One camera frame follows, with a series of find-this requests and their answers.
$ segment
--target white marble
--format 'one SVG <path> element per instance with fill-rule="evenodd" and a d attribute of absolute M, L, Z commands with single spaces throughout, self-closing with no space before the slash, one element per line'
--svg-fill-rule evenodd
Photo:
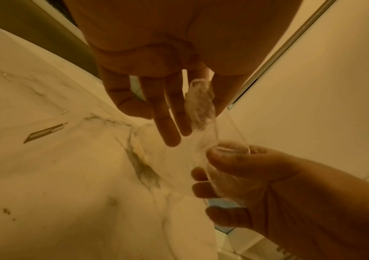
<path fill-rule="evenodd" d="M 141 163 L 138 125 L 36 52 L 0 31 L 0 260 L 217 259 L 205 202 Z"/>

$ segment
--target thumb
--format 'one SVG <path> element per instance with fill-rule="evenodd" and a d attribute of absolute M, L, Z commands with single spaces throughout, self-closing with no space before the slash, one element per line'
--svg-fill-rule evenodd
<path fill-rule="evenodd" d="M 292 172 L 286 155 L 278 152 L 240 154 L 213 147 L 207 150 L 206 157 L 219 171 L 265 182 L 285 178 Z"/>

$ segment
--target stain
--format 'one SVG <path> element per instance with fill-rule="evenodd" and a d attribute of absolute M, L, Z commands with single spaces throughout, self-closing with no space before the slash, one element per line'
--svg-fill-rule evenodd
<path fill-rule="evenodd" d="M 113 198 L 113 197 L 111 197 L 111 196 L 108 196 L 107 197 L 107 205 L 109 206 L 109 207 L 116 207 L 117 206 L 117 199 L 115 199 L 115 198 Z"/>
<path fill-rule="evenodd" d="M 9 210 L 9 209 L 7 209 L 7 208 L 4 208 L 4 209 L 3 209 L 3 213 L 10 215 L 10 210 Z"/>

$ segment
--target clear plastic bag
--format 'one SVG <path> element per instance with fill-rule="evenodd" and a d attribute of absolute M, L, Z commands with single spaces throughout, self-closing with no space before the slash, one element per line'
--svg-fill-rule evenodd
<path fill-rule="evenodd" d="M 185 96 L 184 109 L 193 130 L 190 153 L 195 166 L 203 168 L 219 197 L 230 199 L 240 206 L 244 198 L 261 196 L 265 186 L 256 180 L 235 177 L 216 170 L 206 158 L 206 151 L 216 147 L 222 152 L 250 153 L 249 145 L 236 128 L 227 111 L 216 118 L 211 82 L 193 80 Z"/>

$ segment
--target metal strip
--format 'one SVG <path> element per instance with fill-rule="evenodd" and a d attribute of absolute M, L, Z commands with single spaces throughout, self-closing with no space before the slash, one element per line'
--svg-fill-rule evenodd
<path fill-rule="evenodd" d="M 294 44 L 300 40 L 304 34 L 310 30 L 310 28 L 327 12 L 338 0 L 327 0 L 319 9 L 317 9 L 313 15 L 307 19 L 307 21 L 290 37 L 286 43 L 277 50 L 277 52 L 248 80 L 248 82 L 242 88 L 242 91 L 230 102 L 227 107 L 228 110 L 232 109 L 236 103 L 254 86 L 261 77 L 263 77 L 268 70 L 270 70 L 284 54 L 294 46 Z"/>

